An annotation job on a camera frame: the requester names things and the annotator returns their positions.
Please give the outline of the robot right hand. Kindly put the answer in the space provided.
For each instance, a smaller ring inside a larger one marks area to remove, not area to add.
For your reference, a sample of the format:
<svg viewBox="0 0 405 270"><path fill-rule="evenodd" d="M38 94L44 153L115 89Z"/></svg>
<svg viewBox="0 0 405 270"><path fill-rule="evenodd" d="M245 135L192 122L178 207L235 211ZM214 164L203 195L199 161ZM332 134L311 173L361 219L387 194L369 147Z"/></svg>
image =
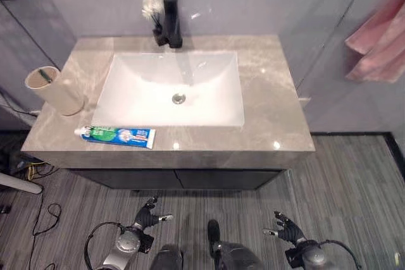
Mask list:
<svg viewBox="0 0 405 270"><path fill-rule="evenodd" d="M275 236L286 242L290 242L293 245L298 245L307 240L300 227L298 227L298 225L296 225L290 218L280 211L275 211L274 215L277 220L277 225L280 226L281 229L272 230L269 228L263 228L262 232L265 235Z"/></svg>

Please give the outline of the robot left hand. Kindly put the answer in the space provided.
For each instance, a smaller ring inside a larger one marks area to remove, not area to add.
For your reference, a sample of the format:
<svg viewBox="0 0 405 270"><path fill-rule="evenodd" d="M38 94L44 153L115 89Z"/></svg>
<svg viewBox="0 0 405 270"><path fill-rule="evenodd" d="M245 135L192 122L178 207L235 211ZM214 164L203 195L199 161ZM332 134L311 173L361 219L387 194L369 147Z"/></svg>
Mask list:
<svg viewBox="0 0 405 270"><path fill-rule="evenodd" d="M171 221L173 219L172 214L159 216L151 213L151 210L154 209L157 202L158 198L156 196L151 197L136 214L132 227L144 231L146 228L152 227L160 222Z"/></svg>

